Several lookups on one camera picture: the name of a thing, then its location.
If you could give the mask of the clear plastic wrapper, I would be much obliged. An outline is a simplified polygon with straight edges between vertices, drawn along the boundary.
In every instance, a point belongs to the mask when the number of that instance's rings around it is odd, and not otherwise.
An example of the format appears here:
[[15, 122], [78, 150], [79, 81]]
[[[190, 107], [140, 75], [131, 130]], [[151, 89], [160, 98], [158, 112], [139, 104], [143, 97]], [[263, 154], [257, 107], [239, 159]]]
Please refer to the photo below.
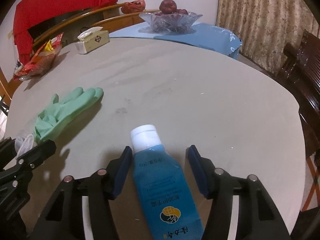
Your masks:
[[29, 150], [36, 146], [33, 134], [27, 136], [19, 136], [15, 139], [16, 159], [26, 154]]

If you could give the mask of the blue hand cream tube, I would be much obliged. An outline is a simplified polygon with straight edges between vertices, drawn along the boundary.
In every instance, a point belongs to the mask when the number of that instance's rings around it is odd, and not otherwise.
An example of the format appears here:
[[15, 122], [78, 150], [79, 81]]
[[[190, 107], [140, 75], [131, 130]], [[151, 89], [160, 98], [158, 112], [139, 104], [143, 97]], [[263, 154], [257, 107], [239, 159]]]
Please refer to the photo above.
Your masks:
[[155, 126], [131, 131], [133, 179], [153, 239], [201, 239], [204, 228], [180, 164]]

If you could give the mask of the red snack packets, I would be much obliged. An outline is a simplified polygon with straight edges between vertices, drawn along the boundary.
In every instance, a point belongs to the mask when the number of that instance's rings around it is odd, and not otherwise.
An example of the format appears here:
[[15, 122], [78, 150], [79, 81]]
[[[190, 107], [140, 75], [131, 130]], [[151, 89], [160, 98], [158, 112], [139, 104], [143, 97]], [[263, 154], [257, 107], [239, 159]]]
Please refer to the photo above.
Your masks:
[[[34, 62], [39, 61], [40, 57], [36, 57], [37, 54], [40, 54], [40, 56], [42, 56], [42, 53], [44, 53], [45, 51], [52, 51], [54, 50], [57, 46], [61, 45], [62, 46], [62, 38], [63, 38], [64, 32], [60, 33], [59, 35], [55, 36], [54, 38], [52, 38], [51, 40], [49, 40], [47, 43], [43, 44], [38, 50], [37, 52], [33, 55], [33, 57], [31, 58], [31, 60], [34, 60]], [[18, 73], [19, 71], [21, 71], [21, 69], [23, 68], [21, 67], [17, 72], [14, 73], [13, 75], [13, 79], [14, 80], [18, 80], [15, 77], [15, 74]]]

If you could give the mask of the television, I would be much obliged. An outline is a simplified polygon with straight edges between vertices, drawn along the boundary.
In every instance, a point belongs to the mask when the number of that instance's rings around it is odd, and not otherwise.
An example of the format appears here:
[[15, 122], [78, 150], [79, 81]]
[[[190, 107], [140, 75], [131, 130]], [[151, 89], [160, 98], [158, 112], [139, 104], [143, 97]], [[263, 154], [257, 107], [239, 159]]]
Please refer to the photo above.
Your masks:
[[37, 37], [42, 35], [44, 32], [48, 31], [50, 28], [56, 26], [57, 24], [60, 24], [63, 21], [66, 21], [67, 19], [73, 17], [73, 16], [80, 16], [83, 13], [90, 12], [92, 9], [87, 8], [87, 9], [82, 9], [82, 10], [76, 10], [73, 12], [67, 12], [65, 14], [59, 15], [52, 17], [48, 20], [45, 20], [33, 27], [30, 27], [28, 29], [29, 34], [35, 40]]

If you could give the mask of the tissue box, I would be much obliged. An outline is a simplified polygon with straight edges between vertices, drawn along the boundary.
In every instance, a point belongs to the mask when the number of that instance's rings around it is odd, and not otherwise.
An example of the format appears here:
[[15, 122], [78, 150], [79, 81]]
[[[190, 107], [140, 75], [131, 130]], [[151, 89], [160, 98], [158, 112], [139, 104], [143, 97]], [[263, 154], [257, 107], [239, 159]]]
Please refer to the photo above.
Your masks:
[[107, 44], [110, 41], [109, 32], [103, 27], [92, 27], [83, 31], [75, 43], [79, 54], [85, 55]]

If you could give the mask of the red cloth cover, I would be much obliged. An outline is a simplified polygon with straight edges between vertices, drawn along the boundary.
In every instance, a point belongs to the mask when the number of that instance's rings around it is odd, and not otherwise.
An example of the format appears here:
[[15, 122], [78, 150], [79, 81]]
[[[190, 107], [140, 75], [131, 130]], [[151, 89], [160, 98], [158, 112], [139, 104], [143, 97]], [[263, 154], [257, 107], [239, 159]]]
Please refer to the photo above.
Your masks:
[[50, 18], [82, 9], [116, 4], [118, 0], [21, 0], [16, 5], [13, 24], [14, 43], [20, 63], [30, 61], [33, 38], [29, 29]]

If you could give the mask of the red ornament basket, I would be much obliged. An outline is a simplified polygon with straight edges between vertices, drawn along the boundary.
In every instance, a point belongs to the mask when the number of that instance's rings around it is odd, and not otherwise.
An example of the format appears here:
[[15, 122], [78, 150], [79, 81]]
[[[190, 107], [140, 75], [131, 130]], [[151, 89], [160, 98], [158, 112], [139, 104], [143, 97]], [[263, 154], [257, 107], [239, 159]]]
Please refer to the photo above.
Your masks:
[[136, 0], [132, 2], [125, 2], [121, 7], [123, 14], [132, 14], [137, 12], [143, 12], [145, 10], [146, 3], [144, 0]]

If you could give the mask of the light blue tablecloth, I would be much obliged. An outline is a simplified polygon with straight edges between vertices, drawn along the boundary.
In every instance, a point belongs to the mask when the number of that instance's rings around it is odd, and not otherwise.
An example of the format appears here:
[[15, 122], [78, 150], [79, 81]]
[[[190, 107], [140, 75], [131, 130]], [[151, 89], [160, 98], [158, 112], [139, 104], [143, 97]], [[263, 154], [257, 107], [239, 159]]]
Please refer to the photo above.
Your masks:
[[196, 22], [185, 34], [154, 33], [146, 23], [126, 27], [110, 34], [110, 37], [148, 38], [154, 40], [172, 41], [212, 50], [233, 59], [237, 59], [242, 40], [232, 31], [215, 25]]

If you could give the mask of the glass fruit bowl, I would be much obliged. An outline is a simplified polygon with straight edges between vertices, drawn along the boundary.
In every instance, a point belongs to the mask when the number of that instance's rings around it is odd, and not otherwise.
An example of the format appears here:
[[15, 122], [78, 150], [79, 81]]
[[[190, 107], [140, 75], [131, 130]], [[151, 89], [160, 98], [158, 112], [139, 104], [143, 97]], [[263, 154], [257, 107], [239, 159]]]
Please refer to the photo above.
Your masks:
[[202, 17], [194, 12], [188, 14], [161, 14], [160, 12], [142, 12], [143, 19], [154, 33], [186, 33]]

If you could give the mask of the red apples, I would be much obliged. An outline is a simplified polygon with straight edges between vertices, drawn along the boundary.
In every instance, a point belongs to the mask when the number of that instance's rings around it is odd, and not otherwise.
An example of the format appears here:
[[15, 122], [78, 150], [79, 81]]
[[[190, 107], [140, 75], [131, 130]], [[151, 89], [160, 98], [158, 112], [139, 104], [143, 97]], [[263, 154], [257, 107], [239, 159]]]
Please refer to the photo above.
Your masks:
[[157, 15], [169, 15], [169, 14], [184, 14], [187, 15], [188, 11], [185, 9], [178, 9], [177, 4], [173, 0], [163, 0], [159, 6], [159, 12]]

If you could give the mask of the patterned beige curtain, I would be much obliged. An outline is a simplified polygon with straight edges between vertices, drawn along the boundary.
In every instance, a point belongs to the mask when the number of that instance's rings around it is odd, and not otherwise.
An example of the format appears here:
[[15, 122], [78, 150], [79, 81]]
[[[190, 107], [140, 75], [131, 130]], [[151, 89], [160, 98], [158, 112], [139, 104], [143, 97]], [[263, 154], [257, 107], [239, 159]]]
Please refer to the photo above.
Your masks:
[[298, 47], [305, 30], [319, 37], [319, 23], [303, 0], [219, 0], [216, 25], [235, 33], [241, 54], [272, 74], [286, 60], [287, 43]]

